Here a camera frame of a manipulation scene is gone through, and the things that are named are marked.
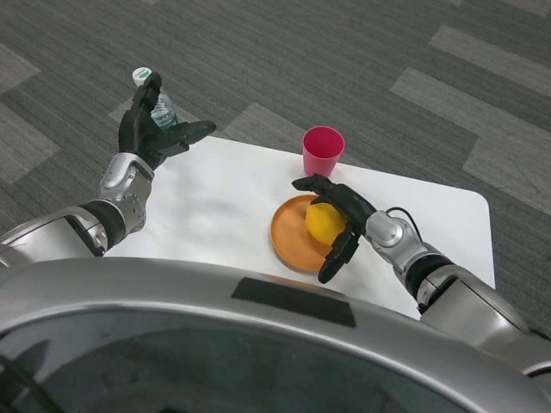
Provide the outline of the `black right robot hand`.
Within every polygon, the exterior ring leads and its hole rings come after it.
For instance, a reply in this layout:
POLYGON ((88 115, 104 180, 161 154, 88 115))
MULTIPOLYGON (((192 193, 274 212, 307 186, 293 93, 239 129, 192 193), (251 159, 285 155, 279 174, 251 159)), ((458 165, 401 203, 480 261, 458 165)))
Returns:
POLYGON ((315 203, 325 202, 335 207, 345 218, 345 227, 331 245, 331 251, 318 273, 318 281, 328 283, 344 264, 348 264, 359 246, 359 238, 367 233, 367 220, 377 210, 361 195, 345 184, 334 183, 314 174, 292 181, 295 189, 314 192, 315 203))

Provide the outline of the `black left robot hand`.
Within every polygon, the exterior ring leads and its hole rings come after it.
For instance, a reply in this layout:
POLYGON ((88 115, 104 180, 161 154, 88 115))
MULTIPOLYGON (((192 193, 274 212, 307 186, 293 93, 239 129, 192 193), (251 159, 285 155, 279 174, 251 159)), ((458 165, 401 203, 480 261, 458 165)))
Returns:
POLYGON ((118 132, 119 152, 137 155, 153 170, 166 158, 188 151, 191 145, 217 128, 211 120, 160 127, 152 118, 152 111, 161 96, 161 89, 161 76, 151 72, 135 91, 132 105, 124 113, 118 132))

